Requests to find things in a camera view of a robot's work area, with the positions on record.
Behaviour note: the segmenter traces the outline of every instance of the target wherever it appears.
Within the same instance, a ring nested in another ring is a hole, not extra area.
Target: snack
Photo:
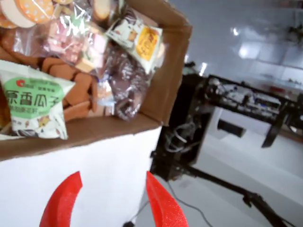
[[[0,61],[0,72],[14,133],[66,140],[62,100],[74,82],[8,61]]]
[[[105,79],[108,79],[114,101],[115,115],[130,120],[138,113],[152,78],[144,68],[120,46],[110,48]]]
[[[104,29],[108,29],[121,14],[123,0],[91,0],[93,19]]]
[[[107,35],[126,49],[147,74],[155,67],[158,56],[162,29],[146,26],[133,10],[127,7],[123,19],[117,20],[107,31]]]
[[[1,0],[0,6],[6,19],[19,27],[32,27],[36,23],[25,17],[14,0]]]
[[[61,16],[49,25],[43,49],[90,73],[103,68],[108,38],[97,25],[75,15]]]

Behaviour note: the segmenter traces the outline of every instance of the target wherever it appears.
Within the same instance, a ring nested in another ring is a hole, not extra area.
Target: biscuit
[[[59,77],[65,80],[71,80],[74,74],[77,71],[69,66],[68,64],[64,65],[53,65],[49,69],[49,74],[53,77]]]
[[[52,19],[52,0],[15,0],[19,11],[30,21],[44,24]]]
[[[65,64],[65,62],[59,58],[45,58],[42,64],[41,71],[49,74],[49,70],[53,65],[63,65],[63,64]]]
[[[20,12],[19,7],[14,0],[1,0],[0,6],[5,18],[18,27],[27,28],[36,24]]]
[[[68,122],[76,118],[84,118],[89,114],[90,102],[82,102],[75,106],[70,106],[64,110],[64,120]]]

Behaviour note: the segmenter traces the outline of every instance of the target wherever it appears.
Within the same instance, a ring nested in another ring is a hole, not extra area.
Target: plastic bag
[[[111,87],[115,115],[123,120],[136,116],[146,95],[152,73],[118,45],[110,47],[104,78]]]
[[[0,61],[0,73],[15,135],[68,138],[62,100],[74,82],[9,61]]]
[[[31,31],[17,32],[15,39],[14,51],[26,56],[56,56],[82,72],[103,73],[108,37],[81,15],[61,15]]]
[[[30,28],[48,23],[63,8],[91,16],[90,4],[85,0],[1,0],[0,6],[3,14],[0,27],[4,28]]]
[[[124,17],[110,27],[107,35],[125,48],[149,74],[155,67],[162,43],[162,32],[162,28],[145,25],[127,6]]]

